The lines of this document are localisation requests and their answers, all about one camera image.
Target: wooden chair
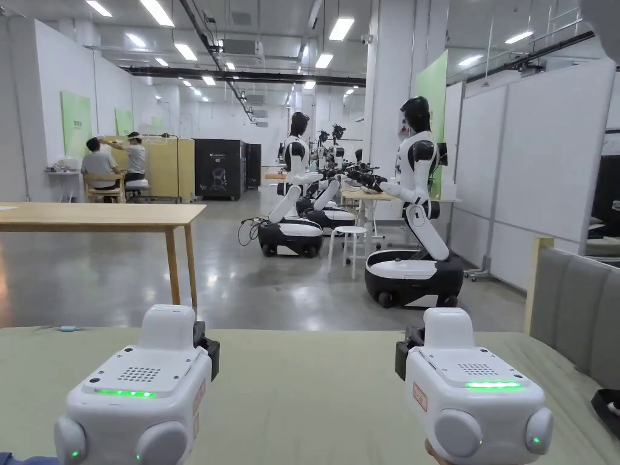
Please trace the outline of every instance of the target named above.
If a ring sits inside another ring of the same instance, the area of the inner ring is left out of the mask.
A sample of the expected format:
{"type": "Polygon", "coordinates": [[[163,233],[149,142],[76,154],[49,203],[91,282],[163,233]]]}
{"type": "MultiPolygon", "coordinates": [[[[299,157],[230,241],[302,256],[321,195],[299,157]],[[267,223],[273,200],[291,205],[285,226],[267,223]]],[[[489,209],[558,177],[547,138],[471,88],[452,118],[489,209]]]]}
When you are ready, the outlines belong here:
{"type": "Polygon", "coordinates": [[[84,175],[84,199],[87,203],[93,198],[114,197],[117,203],[126,203],[124,174],[85,174],[84,175]],[[120,187],[110,190],[95,189],[91,183],[94,181],[119,181],[120,187]]]}

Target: robot mobile base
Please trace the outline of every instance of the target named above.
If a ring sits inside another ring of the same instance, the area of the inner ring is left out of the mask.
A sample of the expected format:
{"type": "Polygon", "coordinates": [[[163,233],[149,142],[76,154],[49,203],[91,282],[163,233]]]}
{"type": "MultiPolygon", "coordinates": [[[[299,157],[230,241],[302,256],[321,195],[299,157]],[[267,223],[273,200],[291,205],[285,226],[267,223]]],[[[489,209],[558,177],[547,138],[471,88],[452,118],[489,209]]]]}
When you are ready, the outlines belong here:
{"type": "Polygon", "coordinates": [[[382,250],[366,260],[364,279],[369,294],[383,308],[405,306],[427,295],[437,307],[454,307],[463,284],[456,263],[412,260],[414,250],[382,250]]]}
{"type": "Polygon", "coordinates": [[[303,255],[315,257],[323,245],[323,229],[305,219],[283,219],[279,223],[259,226],[259,244],[266,257],[274,255],[303,255]]]}

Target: green poster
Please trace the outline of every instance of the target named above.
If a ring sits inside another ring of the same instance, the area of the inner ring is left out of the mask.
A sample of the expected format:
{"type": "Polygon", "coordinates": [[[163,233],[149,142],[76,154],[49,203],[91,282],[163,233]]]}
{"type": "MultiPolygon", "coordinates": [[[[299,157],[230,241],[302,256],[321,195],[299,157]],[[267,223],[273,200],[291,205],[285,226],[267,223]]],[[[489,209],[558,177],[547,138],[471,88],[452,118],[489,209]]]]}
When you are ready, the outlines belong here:
{"type": "Polygon", "coordinates": [[[81,159],[88,153],[86,142],[92,137],[91,100],[61,91],[60,107],[63,114],[64,156],[81,159]]]}
{"type": "MultiPolygon", "coordinates": [[[[415,82],[415,93],[426,97],[430,108],[430,129],[435,142],[443,142],[443,124],[446,113],[446,78],[448,74],[448,51],[418,74],[415,82]]],[[[441,166],[433,174],[431,198],[439,198],[441,194],[441,166]]]]}
{"type": "Polygon", "coordinates": [[[117,119],[117,136],[126,136],[133,132],[133,114],[131,110],[115,108],[114,113],[117,119]]]}

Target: humanoid robot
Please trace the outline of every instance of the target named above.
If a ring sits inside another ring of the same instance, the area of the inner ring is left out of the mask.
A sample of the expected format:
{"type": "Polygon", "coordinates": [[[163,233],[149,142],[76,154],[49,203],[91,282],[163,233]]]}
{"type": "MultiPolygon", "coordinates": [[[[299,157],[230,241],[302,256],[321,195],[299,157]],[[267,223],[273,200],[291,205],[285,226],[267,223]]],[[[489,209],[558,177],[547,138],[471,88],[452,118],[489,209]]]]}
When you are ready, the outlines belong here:
{"type": "Polygon", "coordinates": [[[450,252],[430,220],[438,216],[437,202],[430,201],[428,178],[440,163],[440,149],[432,142],[430,112],[424,97],[409,99],[401,108],[414,135],[400,146],[397,170],[401,184],[376,175],[348,176],[378,192],[401,199],[403,218],[423,246],[411,250],[375,252],[366,261],[366,288],[384,308],[407,305],[425,295],[437,295],[437,306],[455,306],[463,283],[463,269],[450,262],[450,252]]]}
{"type": "Polygon", "coordinates": [[[312,258],[323,243],[321,226],[299,218],[295,208],[295,203],[308,184],[323,178],[320,173],[306,172],[310,149],[301,136],[306,132],[309,119],[301,112],[294,113],[291,119],[291,135],[284,142],[283,148],[288,174],[278,186],[278,194],[283,195],[283,198],[269,214],[268,221],[259,226],[259,244],[266,257],[292,252],[312,258]]]}

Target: wooden table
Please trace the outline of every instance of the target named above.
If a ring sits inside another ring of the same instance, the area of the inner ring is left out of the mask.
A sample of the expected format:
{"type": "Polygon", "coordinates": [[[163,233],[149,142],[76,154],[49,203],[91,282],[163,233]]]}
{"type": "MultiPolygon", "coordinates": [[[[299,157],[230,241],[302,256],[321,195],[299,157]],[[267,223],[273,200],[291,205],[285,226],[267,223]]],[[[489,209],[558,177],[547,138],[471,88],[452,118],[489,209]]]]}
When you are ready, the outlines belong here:
{"type": "Polygon", "coordinates": [[[192,221],[206,205],[0,203],[0,231],[30,233],[165,233],[172,303],[181,303],[174,229],[185,229],[192,305],[198,306],[192,221]],[[2,210],[2,207],[16,207],[2,210]]]}

